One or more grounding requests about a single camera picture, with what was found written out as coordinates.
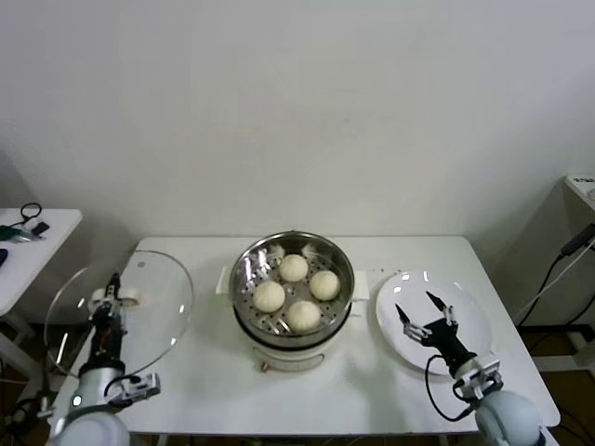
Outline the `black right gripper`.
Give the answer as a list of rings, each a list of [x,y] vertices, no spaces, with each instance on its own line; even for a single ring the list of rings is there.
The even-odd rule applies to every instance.
[[[443,356],[448,370],[456,372],[466,362],[475,358],[477,354],[468,350],[456,335],[458,322],[454,307],[447,306],[437,295],[430,291],[427,291],[426,295],[443,314],[444,318],[422,327],[412,323],[402,308],[396,304],[399,320],[403,325],[403,333],[410,339],[422,339],[421,344],[424,347],[436,348]]]

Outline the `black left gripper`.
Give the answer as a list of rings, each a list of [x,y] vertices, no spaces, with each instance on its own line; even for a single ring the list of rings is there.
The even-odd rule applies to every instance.
[[[125,368],[121,361],[122,341],[125,330],[118,310],[111,305],[119,298],[121,277],[114,273],[103,288],[96,289],[88,300],[88,311],[92,317],[95,332],[91,338],[87,366],[89,368]]]

